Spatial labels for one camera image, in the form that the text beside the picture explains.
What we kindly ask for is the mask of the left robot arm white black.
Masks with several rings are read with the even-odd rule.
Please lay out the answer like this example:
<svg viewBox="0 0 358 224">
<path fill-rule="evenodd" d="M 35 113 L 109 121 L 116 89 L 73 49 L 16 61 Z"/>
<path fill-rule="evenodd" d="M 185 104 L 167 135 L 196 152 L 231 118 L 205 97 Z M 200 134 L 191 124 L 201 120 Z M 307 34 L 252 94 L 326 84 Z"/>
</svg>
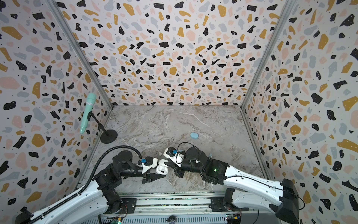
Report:
<svg viewBox="0 0 358 224">
<path fill-rule="evenodd" d="M 17 224 L 80 224 L 105 213 L 130 213 L 131 206 L 123 202 L 115 190 L 123 179 L 141 177 L 151 183 L 166 177 L 168 171 L 153 157 L 143 158 L 131 146 L 115 146 L 105 151 L 94 166 L 86 184 L 60 201 L 30 213 L 26 207 L 15 219 Z"/>
</svg>

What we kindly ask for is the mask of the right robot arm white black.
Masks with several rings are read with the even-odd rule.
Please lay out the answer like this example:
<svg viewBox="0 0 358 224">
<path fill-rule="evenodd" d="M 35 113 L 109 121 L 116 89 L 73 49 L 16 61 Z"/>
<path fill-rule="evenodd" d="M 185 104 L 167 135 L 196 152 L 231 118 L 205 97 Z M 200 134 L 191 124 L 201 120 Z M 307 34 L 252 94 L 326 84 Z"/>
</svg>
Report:
<svg viewBox="0 0 358 224">
<path fill-rule="evenodd" d="M 226 186 L 223 203 L 229 210 L 264 209 L 286 223 L 298 224 L 300 221 L 300 197 L 289 179 L 273 181 L 248 174 L 226 162 L 207 157 L 195 146 L 184 154 L 169 147 L 164 156 L 159 164 L 172 168 L 179 178 L 186 172 L 198 173 L 204 182 Z"/>
</svg>

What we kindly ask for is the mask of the white earbud charging case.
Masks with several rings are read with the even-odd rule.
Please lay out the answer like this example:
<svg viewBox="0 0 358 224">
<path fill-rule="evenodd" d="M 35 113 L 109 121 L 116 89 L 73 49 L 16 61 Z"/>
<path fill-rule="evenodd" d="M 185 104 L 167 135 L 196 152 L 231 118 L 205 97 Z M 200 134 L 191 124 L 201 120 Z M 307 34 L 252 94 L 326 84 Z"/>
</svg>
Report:
<svg viewBox="0 0 358 224">
<path fill-rule="evenodd" d="M 160 175 L 167 175 L 169 170 L 168 170 L 168 165 L 166 165 L 166 162 L 168 162 L 168 160 L 165 159 L 161 159 L 158 161 L 158 165 L 156 167 L 156 173 L 160 174 Z"/>
</svg>

